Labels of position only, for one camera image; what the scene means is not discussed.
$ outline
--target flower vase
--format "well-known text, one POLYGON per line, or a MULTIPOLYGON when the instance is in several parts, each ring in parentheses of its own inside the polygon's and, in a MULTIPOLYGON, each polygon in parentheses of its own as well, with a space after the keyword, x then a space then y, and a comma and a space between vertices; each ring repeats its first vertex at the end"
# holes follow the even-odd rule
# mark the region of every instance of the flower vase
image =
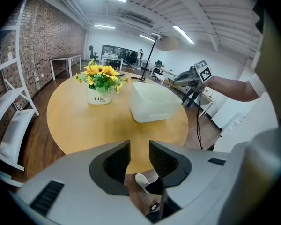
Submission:
POLYGON ((96 89, 88 88, 88 103, 93 105, 108 104, 112 101, 111 93, 101 93, 96 89))

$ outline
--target round wooden table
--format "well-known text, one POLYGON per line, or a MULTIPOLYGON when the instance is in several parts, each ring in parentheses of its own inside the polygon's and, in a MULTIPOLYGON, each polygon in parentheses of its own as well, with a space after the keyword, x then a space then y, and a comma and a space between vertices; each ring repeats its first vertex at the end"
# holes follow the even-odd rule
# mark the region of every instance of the round wooden table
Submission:
MULTIPOLYGON (((136 76, 125 73, 125 76, 136 76)), ((64 153, 82 151, 106 143, 130 139, 131 161, 126 174, 152 169, 149 160, 149 140, 159 140, 182 146, 188 133, 188 119, 183 106, 167 120, 138 123, 129 108, 132 83, 124 83, 120 93, 105 105, 87 102, 86 83, 74 77, 64 81, 52 94, 47 121, 50 133, 64 153)), ((146 83, 156 84, 147 79, 146 83)))

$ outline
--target desk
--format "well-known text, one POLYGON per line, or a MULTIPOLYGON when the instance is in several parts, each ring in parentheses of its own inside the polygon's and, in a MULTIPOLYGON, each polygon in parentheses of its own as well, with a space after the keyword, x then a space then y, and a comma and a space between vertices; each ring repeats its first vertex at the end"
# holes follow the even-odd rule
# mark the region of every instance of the desk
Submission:
MULTIPOLYGON (((153 66, 150 67, 149 72, 150 72, 151 69, 152 69, 150 77, 152 77, 152 74, 153 74, 153 71, 154 71, 154 68, 155 68, 155 67, 157 67, 157 66, 156 66, 156 65, 153 65, 153 66)), ((173 73, 171 73, 170 71, 167 71, 167 70, 165 70, 165 69, 162 68, 162 67, 157 67, 157 68, 158 68, 159 70, 161 70, 161 71, 167 73, 167 74, 170 74, 170 75, 174 76, 174 78, 175 78, 175 76, 176 76, 176 74, 173 74, 173 73)))
POLYGON ((208 103, 207 108, 204 109, 204 110, 200 113, 199 117, 201 117, 203 114, 206 114, 207 111, 208 111, 208 109, 211 107, 211 105, 212 105, 212 104, 215 104, 215 100, 214 100, 212 97, 210 97, 207 92, 205 92, 205 91, 202 92, 202 97, 204 97, 207 101, 209 101, 209 103, 208 103))
MULTIPOLYGON (((141 60, 140 62, 140 68, 143 67, 143 64, 145 63, 145 66, 146 66, 146 63, 147 63, 147 60, 141 60)), ((148 62, 148 67, 150 68, 152 66, 152 63, 151 62, 148 62)))
POLYGON ((49 59, 53 81, 55 81, 55 75, 54 75, 53 63, 52 62, 57 61, 57 60, 66 60, 66 71, 67 71, 67 68, 69 66, 70 77, 72 77, 71 59, 76 58, 76 57, 80 57, 80 71, 81 71, 81 54, 63 54, 63 55, 60 55, 60 56, 49 59))
MULTIPOLYGON (((90 105, 86 83, 79 84, 74 77, 64 81, 52 94, 47 108, 49 131, 61 150, 69 154, 130 139, 131 162, 126 174, 132 174, 153 168, 149 160, 149 140, 183 146, 188 134, 188 118, 183 106, 170 119, 138 123, 129 107, 132 82, 133 79, 123 84, 111 103, 90 105)), ((156 84, 149 79, 146 83, 156 84)))
POLYGON ((166 78, 163 82, 164 82, 165 84, 167 84, 169 87, 173 87, 173 88, 175 88, 175 89, 177 89, 177 90, 179 90, 179 91, 185 93, 185 89, 183 89, 183 88, 180 87, 180 86, 174 85, 173 83, 171 83, 171 82, 168 80, 168 78, 166 78))
MULTIPOLYGON (((163 81, 165 84, 167 84, 169 87, 173 87, 181 92, 183 92, 185 94, 185 92, 187 92, 187 90, 184 90, 182 87, 180 86, 175 86, 173 83, 171 83, 167 78, 163 81)), ((209 101, 208 106, 206 109, 204 109, 200 114, 199 117, 201 117, 203 114, 206 114, 208 109, 211 107, 212 104, 215 104, 216 101, 209 96, 209 94, 207 92, 202 92, 202 97, 204 97, 207 101, 209 101)))
POLYGON ((158 74, 158 73, 154 73, 154 76, 157 77, 160 81, 161 81, 161 86, 163 85, 164 80, 166 79, 164 76, 158 74))
POLYGON ((123 60, 124 59, 120 59, 120 58, 116 58, 114 55, 102 55, 101 56, 101 61, 102 61, 102 65, 104 65, 104 59, 110 59, 110 60, 115 60, 115 61, 121 61, 121 66, 120 66, 120 71, 122 71, 122 66, 123 66, 123 60))

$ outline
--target white plastic basket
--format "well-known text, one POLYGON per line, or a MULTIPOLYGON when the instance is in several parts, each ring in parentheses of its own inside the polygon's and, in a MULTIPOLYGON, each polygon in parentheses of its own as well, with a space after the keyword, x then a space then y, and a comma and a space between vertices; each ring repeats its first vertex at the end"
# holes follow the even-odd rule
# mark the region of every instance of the white plastic basket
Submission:
POLYGON ((134 82, 130 110, 137 122, 152 122, 170 118, 182 100, 166 87, 134 82))

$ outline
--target shoe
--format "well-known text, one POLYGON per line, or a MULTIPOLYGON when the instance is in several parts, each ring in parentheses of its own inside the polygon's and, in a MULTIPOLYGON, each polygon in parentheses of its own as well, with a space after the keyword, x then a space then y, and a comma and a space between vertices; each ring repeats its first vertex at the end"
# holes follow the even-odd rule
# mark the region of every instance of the shoe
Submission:
POLYGON ((137 173, 134 178, 135 178, 135 181, 137 182, 137 184, 140 185, 146 193, 149 193, 146 190, 146 186, 149 185, 148 179, 140 173, 137 173))

